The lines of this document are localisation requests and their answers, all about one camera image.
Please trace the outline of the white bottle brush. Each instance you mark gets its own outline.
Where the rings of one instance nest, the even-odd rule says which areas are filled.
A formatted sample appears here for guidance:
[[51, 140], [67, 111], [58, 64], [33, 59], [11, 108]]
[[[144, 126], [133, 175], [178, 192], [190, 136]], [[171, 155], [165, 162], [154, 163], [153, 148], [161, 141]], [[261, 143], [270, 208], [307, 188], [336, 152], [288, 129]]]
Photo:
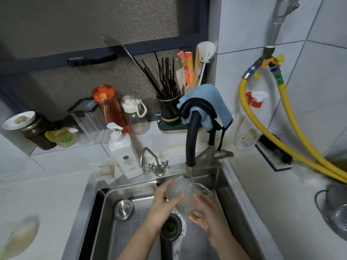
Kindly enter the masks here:
[[216, 51], [216, 46], [214, 43], [205, 41], [197, 45], [196, 55], [197, 59], [197, 68], [194, 69], [194, 80], [193, 87], [198, 87], [202, 83], [202, 77], [205, 71], [205, 67], [210, 63], [211, 58], [214, 56]]

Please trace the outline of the white spray bottle red trigger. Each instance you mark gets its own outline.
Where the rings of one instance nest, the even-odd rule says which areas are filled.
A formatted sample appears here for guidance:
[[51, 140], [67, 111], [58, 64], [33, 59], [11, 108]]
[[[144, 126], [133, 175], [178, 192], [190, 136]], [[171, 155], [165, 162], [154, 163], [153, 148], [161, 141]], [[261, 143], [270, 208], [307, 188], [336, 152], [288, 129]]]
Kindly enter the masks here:
[[[245, 93], [246, 101], [254, 115], [261, 120], [264, 114], [263, 101], [269, 97], [265, 91], [249, 91]], [[240, 151], [248, 151], [255, 147], [260, 131], [245, 114], [241, 112], [236, 129], [235, 146]]]

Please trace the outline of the round steel sink lid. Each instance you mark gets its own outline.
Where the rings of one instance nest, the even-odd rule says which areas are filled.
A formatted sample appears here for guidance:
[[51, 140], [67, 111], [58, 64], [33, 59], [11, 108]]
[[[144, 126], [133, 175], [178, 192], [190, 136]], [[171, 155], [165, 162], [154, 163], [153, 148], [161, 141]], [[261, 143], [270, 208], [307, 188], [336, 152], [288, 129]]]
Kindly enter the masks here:
[[134, 204], [129, 199], [119, 201], [114, 208], [114, 217], [118, 221], [124, 221], [130, 217], [134, 209]]

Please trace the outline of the dark glass jar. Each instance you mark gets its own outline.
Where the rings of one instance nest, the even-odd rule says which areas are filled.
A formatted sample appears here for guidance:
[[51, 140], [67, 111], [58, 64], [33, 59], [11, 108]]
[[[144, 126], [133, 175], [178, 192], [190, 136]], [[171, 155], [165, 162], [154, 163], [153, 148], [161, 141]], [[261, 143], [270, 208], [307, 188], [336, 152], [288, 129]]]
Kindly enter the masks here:
[[57, 146], [55, 142], [50, 141], [45, 133], [53, 127], [53, 123], [40, 113], [36, 114], [34, 121], [20, 129], [24, 137], [42, 150], [49, 150]]

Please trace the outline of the person's right forearm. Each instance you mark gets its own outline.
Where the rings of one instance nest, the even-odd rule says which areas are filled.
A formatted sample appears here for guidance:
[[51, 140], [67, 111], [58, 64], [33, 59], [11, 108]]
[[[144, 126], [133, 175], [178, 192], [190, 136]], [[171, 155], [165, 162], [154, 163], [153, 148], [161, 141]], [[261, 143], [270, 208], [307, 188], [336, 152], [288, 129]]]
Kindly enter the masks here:
[[250, 260], [232, 235], [211, 236], [209, 241], [216, 250], [219, 260]]

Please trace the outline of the long metal skewer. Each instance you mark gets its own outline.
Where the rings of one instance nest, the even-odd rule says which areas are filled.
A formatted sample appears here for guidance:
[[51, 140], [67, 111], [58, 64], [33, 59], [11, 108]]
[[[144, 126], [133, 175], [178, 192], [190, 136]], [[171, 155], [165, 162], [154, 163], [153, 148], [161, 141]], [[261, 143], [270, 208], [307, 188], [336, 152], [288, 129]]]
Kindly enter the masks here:
[[127, 48], [124, 46], [124, 44], [120, 40], [118, 40], [114, 37], [108, 36], [106, 34], [99, 34], [99, 35], [103, 39], [103, 42], [107, 47], [109, 47], [109, 48], [116, 47], [116, 46], [122, 47], [124, 52], [133, 61], [133, 63], [138, 67], [138, 69], [145, 76], [147, 81], [151, 84], [156, 95], [159, 97], [164, 97], [164, 93], [163, 93], [159, 83], [157, 82], [156, 78], [153, 76], [152, 72], [148, 69], [146, 64], [144, 64], [144, 66], [142, 66], [140, 64], [140, 62], [134, 56], [132, 56], [132, 54], [127, 50]]

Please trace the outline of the yellow jar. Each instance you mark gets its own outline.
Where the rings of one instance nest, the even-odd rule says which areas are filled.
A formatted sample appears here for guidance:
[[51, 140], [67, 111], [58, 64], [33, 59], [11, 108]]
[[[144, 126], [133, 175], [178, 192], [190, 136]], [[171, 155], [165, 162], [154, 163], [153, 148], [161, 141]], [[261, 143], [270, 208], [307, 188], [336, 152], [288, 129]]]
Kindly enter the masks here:
[[45, 132], [45, 137], [61, 148], [68, 148], [76, 144], [78, 139], [68, 128], [55, 126]]

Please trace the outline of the person's right hand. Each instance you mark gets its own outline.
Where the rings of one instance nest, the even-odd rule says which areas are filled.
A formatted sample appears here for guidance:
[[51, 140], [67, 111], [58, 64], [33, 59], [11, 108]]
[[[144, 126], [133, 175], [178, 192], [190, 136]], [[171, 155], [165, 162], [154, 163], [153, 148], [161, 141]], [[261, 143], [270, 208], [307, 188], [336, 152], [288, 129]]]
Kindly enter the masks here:
[[232, 235], [223, 216], [215, 202], [210, 199], [210, 211], [206, 214], [191, 213], [189, 219], [203, 228], [206, 232], [207, 239], [211, 236]]

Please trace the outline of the small steel gooseneck tap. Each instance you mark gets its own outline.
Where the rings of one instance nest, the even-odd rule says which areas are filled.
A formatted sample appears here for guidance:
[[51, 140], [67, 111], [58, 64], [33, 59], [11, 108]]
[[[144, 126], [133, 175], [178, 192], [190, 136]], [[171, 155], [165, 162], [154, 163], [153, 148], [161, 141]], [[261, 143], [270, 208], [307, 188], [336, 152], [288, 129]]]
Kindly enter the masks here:
[[140, 157], [140, 167], [143, 167], [143, 162], [144, 162], [144, 154], [145, 152], [150, 153], [154, 159], [155, 163], [149, 163], [148, 164], [148, 171], [149, 172], [154, 172], [155, 175], [157, 176], [163, 176], [166, 173], [166, 169], [169, 169], [169, 161], [162, 161], [159, 163], [158, 157], [155, 155], [155, 153], [148, 147], [144, 147], [141, 152], [141, 157]]

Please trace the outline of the perforated steel drain tray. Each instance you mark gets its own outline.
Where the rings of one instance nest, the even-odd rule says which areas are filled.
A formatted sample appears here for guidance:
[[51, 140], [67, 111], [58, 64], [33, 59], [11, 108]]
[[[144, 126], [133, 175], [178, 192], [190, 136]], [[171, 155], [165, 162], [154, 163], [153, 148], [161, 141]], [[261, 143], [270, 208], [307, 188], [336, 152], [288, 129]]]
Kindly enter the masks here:
[[[156, 182], [105, 189], [90, 260], [117, 260], [145, 221], [156, 190]], [[132, 202], [133, 210], [127, 219], [119, 220], [115, 207], [125, 199]]]

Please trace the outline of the stainless steel sink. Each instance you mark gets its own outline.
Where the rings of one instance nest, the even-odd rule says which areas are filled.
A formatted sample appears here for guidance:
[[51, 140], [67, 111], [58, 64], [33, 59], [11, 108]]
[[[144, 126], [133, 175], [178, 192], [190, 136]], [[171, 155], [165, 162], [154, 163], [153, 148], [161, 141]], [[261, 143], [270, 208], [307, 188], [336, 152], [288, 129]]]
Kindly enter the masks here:
[[[104, 181], [88, 183], [61, 260], [90, 260], [105, 189], [148, 182], [156, 182], [158, 187], [171, 178], [188, 178], [184, 167], [184, 164], [171, 165], [163, 176], [146, 172], [133, 179], [121, 176], [111, 184]], [[252, 260], [265, 260], [265, 250], [261, 249], [260, 242], [256, 240], [255, 231], [251, 230], [245, 213], [241, 210], [228, 176], [224, 163], [217, 162], [215, 166], [203, 166], [193, 180], [212, 192], [229, 229], [249, 257]], [[164, 242], [159, 234], [149, 260], [217, 260], [218, 255], [209, 244], [204, 231], [187, 216], [176, 211], [173, 211], [173, 214], [179, 216], [182, 221], [180, 237], [174, 242]]]

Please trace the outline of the black sink drain strainer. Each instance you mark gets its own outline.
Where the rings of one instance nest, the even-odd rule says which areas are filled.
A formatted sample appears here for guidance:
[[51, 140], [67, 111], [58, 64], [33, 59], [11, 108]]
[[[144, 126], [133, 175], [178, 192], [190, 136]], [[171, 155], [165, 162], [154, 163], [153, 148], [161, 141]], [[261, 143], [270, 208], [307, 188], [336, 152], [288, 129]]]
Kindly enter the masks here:
[[164, 242], [176, 241], [182, 232], [182, 221], [179, 216], [171, 213], [160, 229], [160, 239]]

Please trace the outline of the orange water bottle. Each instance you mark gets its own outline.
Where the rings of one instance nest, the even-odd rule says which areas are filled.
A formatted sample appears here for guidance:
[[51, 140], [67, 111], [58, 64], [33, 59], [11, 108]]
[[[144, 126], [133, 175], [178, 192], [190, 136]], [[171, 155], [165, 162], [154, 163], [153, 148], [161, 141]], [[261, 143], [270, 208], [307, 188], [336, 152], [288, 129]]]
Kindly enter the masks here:
[[93, 89], [92, 96], [99, 105], [106, 122], [116, 123], [123, 128], [122, 133], [128, 133], [128, 126], [114, 88], [108, 84], [100, 85]]

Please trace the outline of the black utensil holder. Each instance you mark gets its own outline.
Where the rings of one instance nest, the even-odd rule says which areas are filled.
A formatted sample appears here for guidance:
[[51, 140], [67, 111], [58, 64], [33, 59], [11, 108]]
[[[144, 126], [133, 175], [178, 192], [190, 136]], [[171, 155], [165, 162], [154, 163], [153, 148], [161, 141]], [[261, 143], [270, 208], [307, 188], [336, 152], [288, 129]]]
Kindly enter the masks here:
[[180, 95], [177, 95], [176, 97], [171, 99], [159, 99], [157, 97], [161, 110], [160, 117], [162, 121], [168, 126], [175, 126], [181, 123], [179, 109], [177, 108], [177, 104], [179, 103], [180, 98]]

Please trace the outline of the white pump soap bottle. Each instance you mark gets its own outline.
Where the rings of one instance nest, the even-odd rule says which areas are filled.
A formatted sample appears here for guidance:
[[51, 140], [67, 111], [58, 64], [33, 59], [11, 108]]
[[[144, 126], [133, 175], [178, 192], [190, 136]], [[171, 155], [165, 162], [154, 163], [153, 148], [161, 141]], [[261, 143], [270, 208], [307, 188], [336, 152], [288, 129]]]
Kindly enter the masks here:
[[109, 149], [112, 156], [118, 162], [124, 175], [133, 179], [144, 173], [140, 166], [140, 160], [132, 144], [129, 133], [122, 133], [123, 128], [116, 123], [108, 123], [107, 128], [111, 130]]

